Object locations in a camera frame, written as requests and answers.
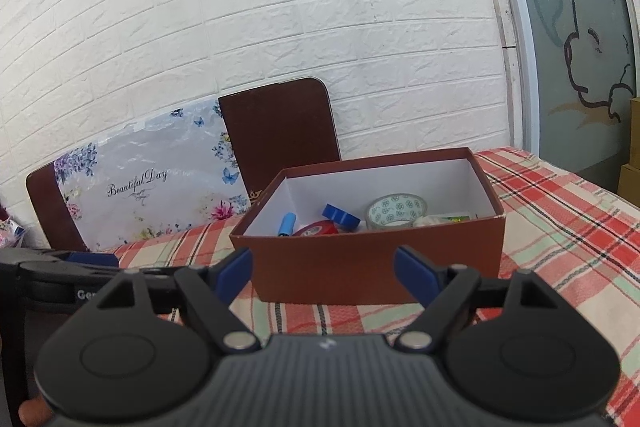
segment metal screw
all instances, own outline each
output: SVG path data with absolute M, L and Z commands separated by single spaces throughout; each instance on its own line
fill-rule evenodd
M 407 331 L 400 335 L 400 343 L 408 349 L 424 349 L 433 342 L 431 335 L 423 331 Z
M 247 331 L 232 331 L 222 339 L 225 346 L 236 351 L 243 351 L 255 344 L 255 337 Z

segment blue battery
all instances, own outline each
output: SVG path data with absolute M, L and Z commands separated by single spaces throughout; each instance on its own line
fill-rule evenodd
M 278 229 L 278 235 L 293 235 L 293 226 L 296 223 L 296 214 L 288 212 L 282 218 L 282 223 Z

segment patterned tape roll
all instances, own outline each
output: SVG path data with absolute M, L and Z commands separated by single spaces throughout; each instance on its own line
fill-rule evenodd
M 389 194 L 367 209 L 369 230 L 408 229 L 413 222 L 427 213 L 427 203 L 414 194 Z
M 335 228 L 334 222 L 329 221 L 316 221 L 311 223 L 308 227 L 298 230 L 294 236 L 311 237 L 313 235 L 329 235 L 330 233 L 338 233 L 338 229 Z

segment brown box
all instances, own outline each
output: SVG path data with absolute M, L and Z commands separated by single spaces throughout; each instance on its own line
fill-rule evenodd
M 364 220 L 376 199 L 422 197 L 428 214 L 468 213 L 460 223 L 381 232 L 277 237 L 286 212 L 296 230 L 324 219 L 331 203 Z M 284 169 L 231 232 L 236 248 L 254 253 L 252 282 L 263 301 L 301 304 L 401 304 L 415 299 L 396 280 L 396 248 L 410 245 L 436 264 L 466 264 L 496 277 L 504 210 L 466 148 L 443 149 Z
M 635 206 L 640 206 L 640 169 L 623 165 L 620 169 L 618 195 Z
M 631 152 L 629 165 L 640 169 L 640 98 L 631 99 Z

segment tablecloth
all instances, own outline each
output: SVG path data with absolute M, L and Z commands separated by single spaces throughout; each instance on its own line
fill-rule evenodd
M 478 157 L 506 211 L 500 277 L 517 268 L 535 270 L 611 342 L 622 377 L 607 417 L 616 425 L 640 426 L 640 210 L 514 148 Z M 228 236 L 239 219 L 125 245 L 116 254 L 122 267 L 213 264 L 233 251 Z M 231 310 L 266 340 L 274 332 L 393 336 L 422 307 L 265 303 L 249 283 Z

